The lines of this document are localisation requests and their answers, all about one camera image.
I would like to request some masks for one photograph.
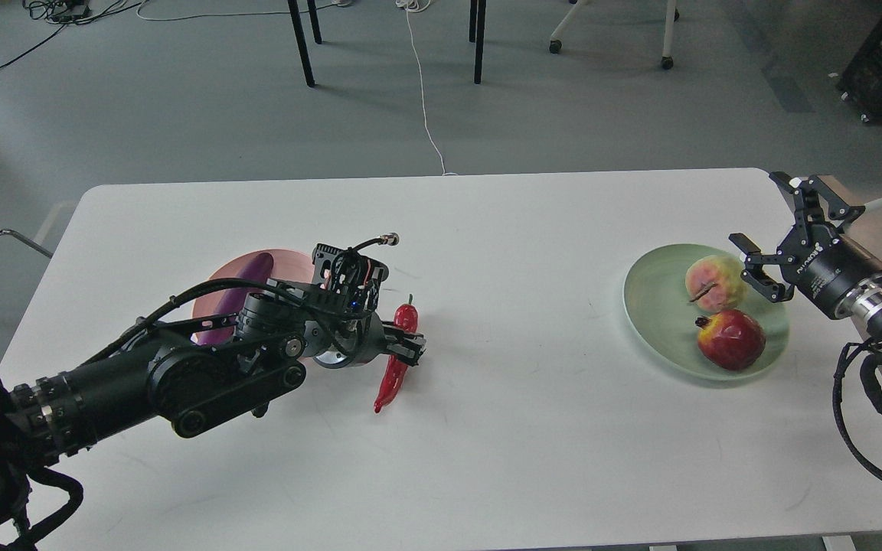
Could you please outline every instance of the eggplant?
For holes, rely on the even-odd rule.
[[[240,272],[236,278],[249,279],[251,282],[265,283],[270,278],[270,271],[274,268],[274,257],[270,253],[261,253],[252,258]],[[244,307],[244,300],[247,294],[255,292],[254,287],[236,287],[235,289],[227,289],[224,295],[220,297],[220,302],[213,309],[211,316],[219,314],[236,314]],[[220,344],[227,342],[234,335],[234,328],[218,328],[196,334],[196,344]]]

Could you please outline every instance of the table leg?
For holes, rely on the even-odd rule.
[[[479,1],[479,19],[475,29],[475,83],[482,83],[482,46],[485,44],[485,0]]]
[[[315,9],[315,0],[307,0],[309,4],[309,18],[312,20],[312,37],[315,44],[322,44],[322,32],[319,31],[319,10]]]
[[[305,84],[315,87],[312,76],[312,62],[309,60],[309,47],[305,44],[305,32],[302,31],[302,15],[298,13],[298,0],[288,0],[288,11],[291,12],[291,25],[295,28],[295,41],[298,42],[298,55],[302,58],[302,70],[305,72]]]
[[[469,42],[475,42],[475,27],[479,24],[479,0],[469,4]]]

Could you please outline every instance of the table surface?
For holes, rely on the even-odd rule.
[[[755,168],[94,188],[0,366],[9,387],[73,369],[249,251],[387,231],[401,244],[368,251],[391,269],[381,317],[413,293],[428,345],[378,415],[385,358],[307,363],[265,418],[189,440],[153,419],[64,458],[87,497],[43,545],[514,549],[882,530],[882,482],[832,419],[849,321],[798,296],[776,367],[722,385],[666,366],[624,314],[624,276],[648,251],[732,250],[732,231],[771,247],[791,223]],[[882,418],[855,377],[844,410],[882,466]],[[63,496],[32,500],[36,519]]]

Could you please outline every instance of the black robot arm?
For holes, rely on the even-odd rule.
[[[851,441],[842,412],[842,380],[851,362],[865,352],[861,384],[882,415],[882,388],[876,373],[882,366],[882,262],[846,234],[848,224],[864,212],[864,207],[848,205],[840,198],[827,182],[830,177],[801,179],[773,172],[770,178],[781,191],[792,195],[795,223],[773,255],[762,254],[745,234],[732,233],[730,240],[745,255],[741,276],[771,302],[791,300],[798,289],[832,320],[853,317],[865,327],[869,338],[864,343],[847,344],[837,362],[833,414],[840,436],[855,459],[882,480],[882,470]],[[827,220],[820,198],[828,206],[829,219],[840,222],[839,226]],[[764,272],[768,265],[778,266],[784,283]]]
[[[0,380],[0,524],[13,520],[14,549],[35,542],[69,517],[83,488],[50,471],[60,455],[73,455],[140,422],[162,416],[179,436],[193,437],[235,416],[265,415],[274,398],[305,380],[303,357],[323,367],[361,365],[394,354],[410,365],[424,338],[382,322],[379,285],[388,271],[358,250],[396,244],[396,234],[337,249],[319,244],[312,283],[215,279],[171,297],[150,316],[83,365],[11,392]],[[178,306],[223,289],[256,289],[240,311],[161,322]],[[234,328],[229,341],[196,345],[193,335]],[[29,526],[29,482],[63,488],[70,501]]]

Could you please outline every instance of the green plate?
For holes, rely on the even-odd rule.
[[[788,315],[782,304],[771,303],[753,289],[738,310],[764,329],[764,352],[752,366],[729,372],[707,359],[696,345],[696,318],[707,313],[689,303],[686,271],[704,256],[730,254],[706,245],[659,247],[638,259],[626,276],[624,307],[635,331],[648,346],[681,372],[705,380],[744,380],[774,364],[788,345]]]

